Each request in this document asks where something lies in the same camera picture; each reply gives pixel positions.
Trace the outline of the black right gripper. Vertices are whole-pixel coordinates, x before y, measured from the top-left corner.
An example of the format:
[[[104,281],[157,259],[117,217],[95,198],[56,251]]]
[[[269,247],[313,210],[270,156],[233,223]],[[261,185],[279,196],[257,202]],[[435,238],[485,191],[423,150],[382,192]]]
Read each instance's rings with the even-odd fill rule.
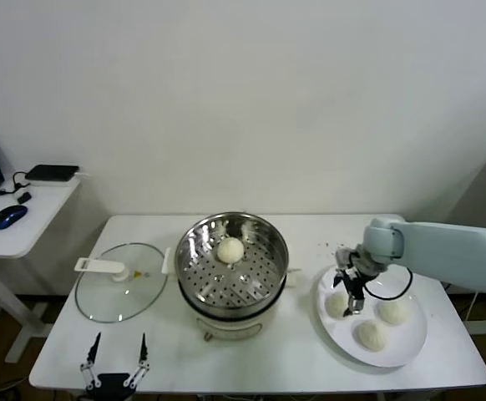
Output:
[[[342,315],[344,317],[357,315],[364,307],[364,287],[368,282],[368,276],[360,273],[357,269],[338,271],[333,278],[332,287],[336,288],[342,281],[349,294],[347,307]]]

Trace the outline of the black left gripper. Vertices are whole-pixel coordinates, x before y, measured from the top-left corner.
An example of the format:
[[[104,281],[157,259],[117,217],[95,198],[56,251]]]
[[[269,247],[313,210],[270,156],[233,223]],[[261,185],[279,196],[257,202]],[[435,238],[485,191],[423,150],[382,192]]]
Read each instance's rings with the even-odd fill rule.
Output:
[[[135,394],[135,387],[149,371],[148,347],[146,334],[142,334],[137,368],[131,373],[101,373],[93,371],[99,348],[101,333],[95,338],[94,344],[88,351],[85,363],[80,365],[80,372],[87,386],[89,397],[131,397]]]

